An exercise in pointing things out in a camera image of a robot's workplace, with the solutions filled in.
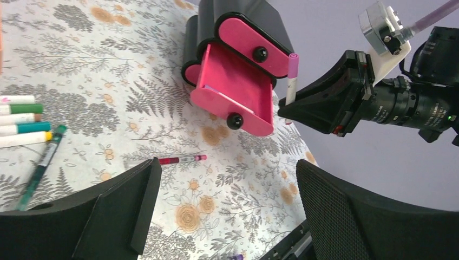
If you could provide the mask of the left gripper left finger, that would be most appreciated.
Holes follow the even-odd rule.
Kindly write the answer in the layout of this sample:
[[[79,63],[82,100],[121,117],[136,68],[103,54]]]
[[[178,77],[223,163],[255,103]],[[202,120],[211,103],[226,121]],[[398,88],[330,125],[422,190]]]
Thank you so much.
[[[137,259],[162,168],[146,160],[110,180],[27,211],[1,213],[1,259]]]

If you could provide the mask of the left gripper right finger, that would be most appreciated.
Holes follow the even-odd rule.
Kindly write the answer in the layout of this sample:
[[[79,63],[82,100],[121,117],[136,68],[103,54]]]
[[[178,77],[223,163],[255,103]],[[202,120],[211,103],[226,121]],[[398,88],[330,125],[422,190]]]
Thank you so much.
[[[296,178],[318,259],[458,259],[458,212],[381,196],[303,159]]]

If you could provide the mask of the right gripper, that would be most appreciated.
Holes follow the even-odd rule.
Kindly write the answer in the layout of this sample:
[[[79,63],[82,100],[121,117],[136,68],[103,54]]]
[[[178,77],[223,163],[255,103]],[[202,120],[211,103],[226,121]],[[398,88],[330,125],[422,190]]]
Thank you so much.
[[[364,106],[362,120],[419,130],[437,138],[456,128],[456,51],[415,53],[410,65],[414,79],[385,79]],[[322,77],[296,92],[291,104],[279,101],[277,115],[323,134],[353,132],[366,90],[366,53],[347,50]]]

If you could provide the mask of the white marker pink cap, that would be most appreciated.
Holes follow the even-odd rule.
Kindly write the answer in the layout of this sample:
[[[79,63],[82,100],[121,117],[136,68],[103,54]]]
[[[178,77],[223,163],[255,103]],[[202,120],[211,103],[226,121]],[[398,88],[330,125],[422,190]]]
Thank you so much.
[[[288,73],[287,73],[287,92],[285,97],[285,105],[293,103],[296,99],[297,92],[297,77],[299,68],[299,56],[296,53],[291,53],[288,56]]]

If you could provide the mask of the black pink drawer box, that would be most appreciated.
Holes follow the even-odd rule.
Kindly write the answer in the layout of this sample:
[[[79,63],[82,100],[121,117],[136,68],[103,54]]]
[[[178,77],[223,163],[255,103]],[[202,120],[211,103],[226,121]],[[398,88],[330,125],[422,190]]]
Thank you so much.
[[[201,1],[186,24],[181,75],[191,101],[233,130],[272,134],[273,89],[288,73],[293,47],[279,12],[267,1]],[[209,85],[253,110],[231,103]]]

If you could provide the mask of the white purple marker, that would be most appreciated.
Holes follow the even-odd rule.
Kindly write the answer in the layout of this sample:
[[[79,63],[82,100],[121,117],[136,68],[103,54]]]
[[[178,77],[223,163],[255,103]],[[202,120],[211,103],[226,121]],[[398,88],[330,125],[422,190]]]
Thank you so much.
[[[246,111],[248,111],[248,112],[250,112],[252,114],[255,114],[253,110],[251,110],[248,107],[244,106],[242,103],[236,101],[235,99],[227,96],[226,94],[216,90],[215,88],[213,88],[213,87],[211,87],[209,85],[204,85],[204,89],[212,90],[212,91],[216,92],[218,95],[220,95],[220,96],[226,98],[227,100],[229,100],[231,103],[234,103],[234,104],[238,105],[239,107],[243,108],[244,110],[246,110]]]

